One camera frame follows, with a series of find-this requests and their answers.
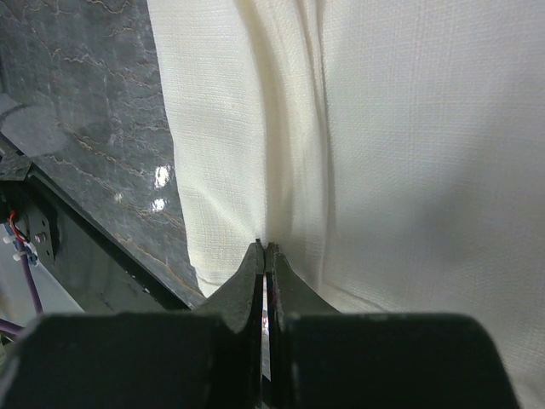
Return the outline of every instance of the white cloth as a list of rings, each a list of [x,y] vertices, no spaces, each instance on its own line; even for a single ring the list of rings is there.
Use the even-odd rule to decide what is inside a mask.
[[[204,294],[274,240],[343,311],[477,318],[545,407],[545,3],[148,5]]]

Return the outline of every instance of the purple cable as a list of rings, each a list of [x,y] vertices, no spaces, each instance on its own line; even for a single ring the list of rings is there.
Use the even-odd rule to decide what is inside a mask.
[[[13,322],[0,319],[0,331],[6,332],[9,335],[17,337],[21,330],[23,330],[22,326],[18,326],[17,324],[14,324]]]
[[[19,241],[17,242],[17,250],[20,253],[20,262],[23,264],[23,270],[25,270],[26,283],[28,284],[28,289],[31,291],[32,302],[34,302],[34,308],[38,314],[43,312],[42,302],[40,301],[40,296],[37,294],[36,284],[34,284],[34,279],[32,278],[31,268],[28,265],[28,258],[26,257],[25,245]]]

